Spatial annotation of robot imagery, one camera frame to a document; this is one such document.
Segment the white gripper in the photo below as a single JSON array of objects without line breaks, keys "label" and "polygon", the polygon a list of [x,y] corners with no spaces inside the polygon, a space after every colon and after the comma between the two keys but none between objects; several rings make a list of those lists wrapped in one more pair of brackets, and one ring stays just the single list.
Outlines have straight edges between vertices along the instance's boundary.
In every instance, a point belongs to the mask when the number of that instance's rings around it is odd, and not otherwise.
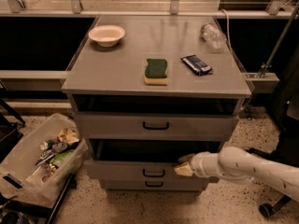
[{"label": "white gripper", "polygon": [[176,166],[174,170],[178,175],[183,176],[192,176],[194,173],[203,178],[220,177],[221,169],[218,157],[217,153],[210,152],[188,154],[178,159],[181,165]]}]

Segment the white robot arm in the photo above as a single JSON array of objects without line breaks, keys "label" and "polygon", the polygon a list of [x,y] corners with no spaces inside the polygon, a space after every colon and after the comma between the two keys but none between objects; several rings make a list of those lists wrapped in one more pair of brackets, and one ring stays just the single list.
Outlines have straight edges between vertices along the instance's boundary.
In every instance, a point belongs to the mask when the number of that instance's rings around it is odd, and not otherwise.
[{"label": "white robot arm", "polygon": [[299,202],[299,168],[259,158],[239,147],[225,147],[219,153],[200,152],[178,159],[178,175],[217,177],[236,184],[258,179]]}]

